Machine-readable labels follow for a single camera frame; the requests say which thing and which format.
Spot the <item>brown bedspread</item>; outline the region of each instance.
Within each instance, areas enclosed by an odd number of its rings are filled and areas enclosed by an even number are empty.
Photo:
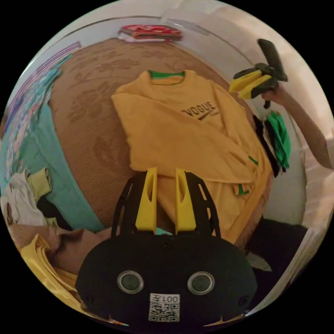
[[[126,43],[109,39],[76,51],[62,66],[55,81],[50,107],[64,155],[81,191],[106,227],[111,226],[118,197],[133,175],[129,147],[110,96],[143,71],[194,70],[225,89],[224,81],[211,67],[192,54],[165,43]],[[246,108],[252,122],[252,112]],[[259,203],[238,244],[256,227],[267,202]],[[158,227],[173,232],[174,225],[158,208]]]

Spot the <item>green cloth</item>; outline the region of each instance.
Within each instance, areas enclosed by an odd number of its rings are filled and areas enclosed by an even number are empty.
[[[281,168],[289,168],[289,159],[291,153],[290,137],[288,130],[285,127],[283,117],[281,114],[271,111],[267,117],[274,132],[275,142],[274,150],[277,157],[277,163]]]

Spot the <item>sticker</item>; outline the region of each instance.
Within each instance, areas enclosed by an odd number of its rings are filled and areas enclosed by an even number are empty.
[[[180,295],[151,293],[149,321],[165,323],[180,321]]]

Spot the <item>folded clothes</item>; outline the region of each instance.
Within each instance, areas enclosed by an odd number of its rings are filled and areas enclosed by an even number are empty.
[[[118,39],[121,39],[126,42],[134,43],[134,42],[173,42],[172,40],[169,39],[163,39],[163,38],[134,38],[130,35],[127,35],[123,32],[119,33]]]
[[[135,40],[162,39],[170,42],[182,40],[181,31],[167,25],[133,24],[122,27],[118,33],[120,37],[124,38],[124,35],[127,35]]]

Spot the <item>white cloth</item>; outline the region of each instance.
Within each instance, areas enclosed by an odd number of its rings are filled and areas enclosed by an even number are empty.
[[[47,225],[45,217],[36,206],[33,191],[27,181],[27,170],[14,174],[1,195],[1,211],[7,225]],[[8,205],[13,219],[8,219]]]
[[[119,33],[118,39],[121,39],[126,42],[136,43],[136,42],[165,42],[167,41],[166,38],[143,38],[143,39],[136,39],[132,36],[129,36],[123,32]]]
[[[334,138],[327,140],[327,149],[332,168],[334,168]]]

